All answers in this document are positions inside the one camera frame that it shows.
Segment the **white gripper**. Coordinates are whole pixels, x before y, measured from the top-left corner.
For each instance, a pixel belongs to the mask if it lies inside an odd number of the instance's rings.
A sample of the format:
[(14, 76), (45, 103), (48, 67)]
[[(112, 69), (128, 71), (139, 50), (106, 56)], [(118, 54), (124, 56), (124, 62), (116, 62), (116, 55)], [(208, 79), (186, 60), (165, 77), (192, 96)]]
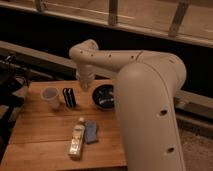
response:
[(76, 78), (79, 81), (79, 84), (83, 90), (87, 90), (91, 83), (95, 79), (95, 74), (93, 72), (80, 73), (76, 72)]

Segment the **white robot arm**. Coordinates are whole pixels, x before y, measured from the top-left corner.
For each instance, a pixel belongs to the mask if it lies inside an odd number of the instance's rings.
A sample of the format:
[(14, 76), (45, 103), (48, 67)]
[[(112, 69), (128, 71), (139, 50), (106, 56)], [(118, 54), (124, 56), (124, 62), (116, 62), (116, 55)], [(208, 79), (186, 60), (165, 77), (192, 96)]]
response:
[(101, 50), (86, 40), (69, 50), (82, 88), (88, 65), (116, 73), (114, 103), (128, 171), (186, 171), (174, 96), (186, 80), (182, 60), (165, 52)]

